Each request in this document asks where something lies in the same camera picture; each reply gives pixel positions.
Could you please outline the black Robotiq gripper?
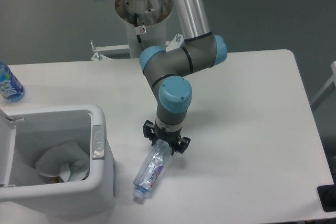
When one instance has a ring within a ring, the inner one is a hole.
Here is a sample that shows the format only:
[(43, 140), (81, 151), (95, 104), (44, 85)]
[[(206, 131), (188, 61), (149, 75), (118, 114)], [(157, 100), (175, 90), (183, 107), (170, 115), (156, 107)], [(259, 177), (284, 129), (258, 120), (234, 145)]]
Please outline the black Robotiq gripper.
[(168, 132), (166, 128), (159, 128), (153, 122), (146, 120), (142, 126), (143, 135), (151, 141), (151, 146), (154, 146), (157, 140), (163, 140), (171, 145), (171, 155), (175, 152), (183, 154), (190, 144), (190, 138), (181, 137), (181, 130)]

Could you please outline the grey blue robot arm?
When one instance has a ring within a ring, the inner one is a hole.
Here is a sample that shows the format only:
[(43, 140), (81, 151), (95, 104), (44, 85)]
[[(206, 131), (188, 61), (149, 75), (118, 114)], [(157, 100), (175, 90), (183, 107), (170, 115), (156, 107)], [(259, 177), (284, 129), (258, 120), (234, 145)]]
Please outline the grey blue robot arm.
[[(148, 37), (148, 29), (163, 23), (176, 8), (183, 43), (167, 51), (161, 34)], [(210, 29), (203, 0), (115, 0), (119, 17), (132, 27), (128, 35), (131, 56), (157, 101), (155, 122), (146, 121), (143, 134), (152, 144), (168, 143), (173, 153), (183, 153), (190, 139), (181, 136), (192, 99), (186, 76), (216, 66), (227, 58), (223, 38)]]

